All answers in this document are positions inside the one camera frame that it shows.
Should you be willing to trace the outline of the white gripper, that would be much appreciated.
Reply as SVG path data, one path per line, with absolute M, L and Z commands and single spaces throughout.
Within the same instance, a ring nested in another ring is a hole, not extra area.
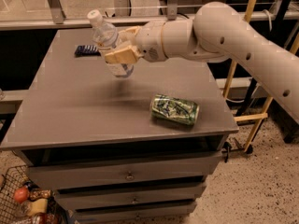
M 150 21 L 142 27 L 132 26 L 119 31 L 121 42 L 130 42 L 133 45 L 136 42 L 137 46 L 128 45 L 125 48 L 114 49 L 105 54 L 105 61 L 136 63 L 143 55 L 148 62 L 163 62 L 165 60 L 162 46 L 163 26 L 163 21 Z

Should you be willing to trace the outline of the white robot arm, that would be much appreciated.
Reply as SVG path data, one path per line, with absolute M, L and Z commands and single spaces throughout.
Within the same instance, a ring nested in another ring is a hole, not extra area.
M 192 19 L 150 21 L 119 32 L 121 42 L 105 54 L 107 63 L 163 62 L 180 57 L 239 63 L 269 95 L 299 121 L 299 57 L 256 32 L 232 7 L 202 6 Z

